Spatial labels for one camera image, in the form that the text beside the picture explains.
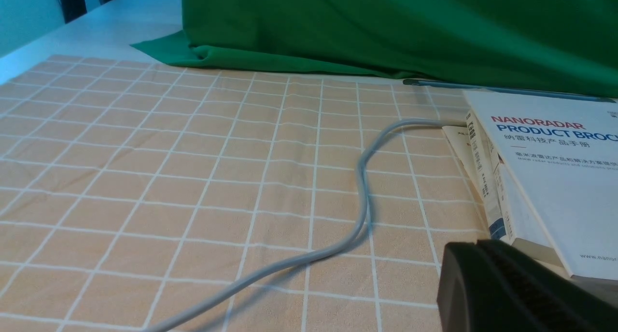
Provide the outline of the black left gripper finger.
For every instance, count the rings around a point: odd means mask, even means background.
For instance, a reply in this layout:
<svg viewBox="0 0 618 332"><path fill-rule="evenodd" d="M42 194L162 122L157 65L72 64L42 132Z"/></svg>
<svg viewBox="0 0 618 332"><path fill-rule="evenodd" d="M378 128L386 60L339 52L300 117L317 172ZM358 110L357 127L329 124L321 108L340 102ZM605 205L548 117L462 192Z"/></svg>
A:
<svg viewBox="0 0 618 332"><path fill-rule="evenodd" d="M610 292L565 279L499 240L450 242L437 306L444 332L615 332Z"/></svg>

